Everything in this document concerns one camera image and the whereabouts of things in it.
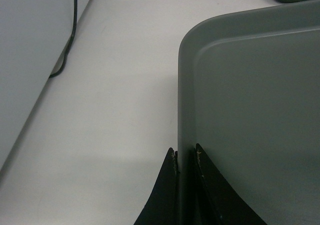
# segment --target black cord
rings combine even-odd
[[[72,25],[71,36],[70,36],[68,45],[66,46],[64,55],[63,55],[62,65],[61,65],[61,67],[59,68],[58,71],[56,71],[55,73],[52,73],[52,74],[49,76],[50,79],[51,79],[51,78],[54,78],[54,77],[56,77],[56,76],[58,76],[58,75],[60,75],[60,74],[63,72],[63,70],[65,69],[66,62],[67,62],[67,57],[68,57],[68,54],[69,54],[69,52],[70,52],[72,43],[74,42],[75,35],[76,35],[76,29],[77,29],[77,14],[78,14],[78,0],[73,0],[73,25]]]

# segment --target white countertop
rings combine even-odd
[[[273,0],[91,0],[0,173],[0,224],[131,225],[177,150],[178,51]]]

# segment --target gray tray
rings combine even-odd
[[[268,225],[320,221],[320,0],[208,19],[178,64],[180,214],[200,143]]]

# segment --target white surface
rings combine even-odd
[[[177,149],[182,38],[205,19],[277,4],[92,0],[1,171],[0,224],[133,224]]]
[[[70,37],[73,1],[0,0],[0,168]]]

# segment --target black cable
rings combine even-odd
[[[78,0],[73,0],[73,25],[72,25],[72,32],[71,32],[71,36],[68,42],[68,45],[66,46],[66,49],[64,51],[64,55],[63,55],[63,62],[61,64],[61,67],[59,68],[58,71],[56,71],[55,73],[52,73],[49,78],[54,78],[58,75],[60,75],[63,70],[65,69],[66,66],[66,62],[67,62],[67,57],[68,54],[70,52],[72,43],[74,42],[75,39],[75,35],[76,35],[76,29],[77,29],[77,14],[78,14]]]

